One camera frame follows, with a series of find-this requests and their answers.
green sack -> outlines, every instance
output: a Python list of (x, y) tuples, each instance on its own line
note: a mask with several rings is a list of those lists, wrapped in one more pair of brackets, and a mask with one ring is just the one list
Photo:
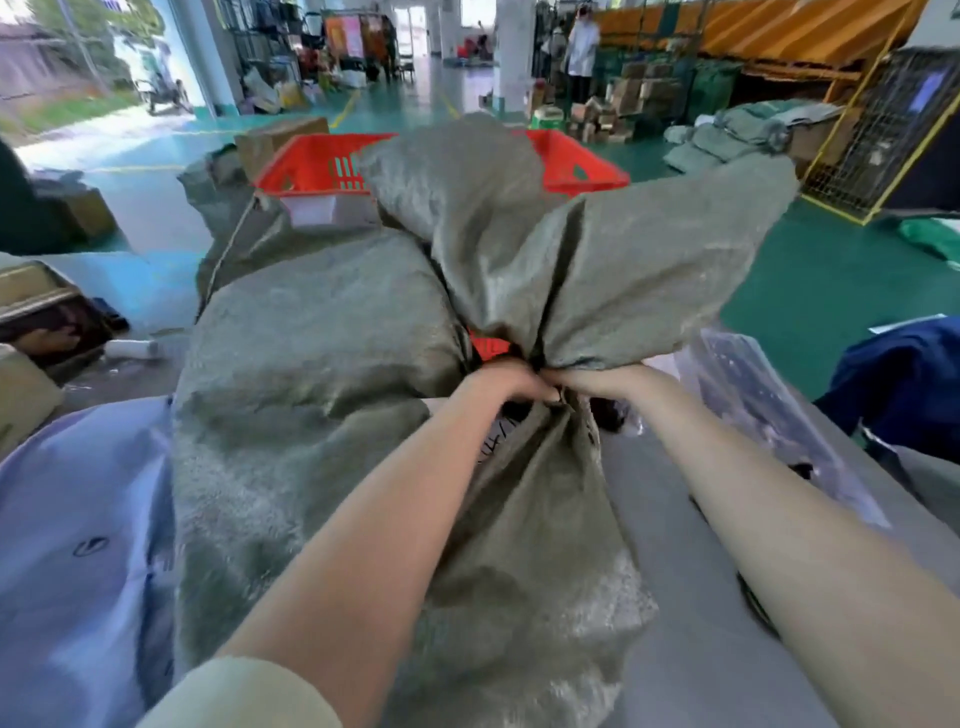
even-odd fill
[(943, 258), (950, 268), (960, 271), (960, 220), (914, 217), (901, 222), (899, 230), (905, 240)]

clear plastic bag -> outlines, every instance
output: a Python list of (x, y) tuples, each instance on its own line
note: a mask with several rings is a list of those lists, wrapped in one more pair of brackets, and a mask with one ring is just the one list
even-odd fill
[(749, 336), (705, 328), (675, 354), (680, 380), (717, 417), (809, 480), (865, 523), (889, 528), (874, 497), (809, 420)]

white shirt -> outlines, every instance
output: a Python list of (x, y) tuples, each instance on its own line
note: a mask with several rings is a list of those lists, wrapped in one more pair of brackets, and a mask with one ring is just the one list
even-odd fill
[(564, 37), (564, 32), (560, 28), (554, 29), (554, 32), (547, 36), (546, 40), (543, 41), (543, 45), (540, 47), (541, 51), (547, 56), (553, 56), (554, 58), (559, 58), (564, 54), (566, 50), (566, 38)]
[(273, 663), (219, 657), (191, 670), (137, 728), (343, 728), (317, 689)]
[(592, 20), (577, 20), (570, 31), (569, 64), (571, 76), (592, 76), (593, 60), (600, 44), (600, 27)]

sleeve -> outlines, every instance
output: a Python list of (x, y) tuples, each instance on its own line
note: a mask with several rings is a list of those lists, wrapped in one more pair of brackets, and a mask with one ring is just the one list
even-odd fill
[(137, 728), (343, 728), (317, 689), (285, 667), (222, 657), (187, 673)]

hand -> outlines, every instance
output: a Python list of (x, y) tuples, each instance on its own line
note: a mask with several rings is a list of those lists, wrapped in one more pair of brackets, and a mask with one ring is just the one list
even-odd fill
[(560, 392), (537, 376), (529, 364), (512, 356), (500, 356), (484, 364), (467, 377), (467, 382), (495, 393), (501, 401), (560, 401)]
[(554, 386), (569, 387), (584, 395), (605, 400), (627, 400), (632, 384), (652, 371), (642, 364), (600, 372), (592, 369), (544, 369), (540, 376)]
[(80, 336), (73, 333), (72, 327), (49, 331), (36, 328), (13, 342), (13, 347), (28, 356), (45, 356), (52, 353), (70, 352), (77, 348)]

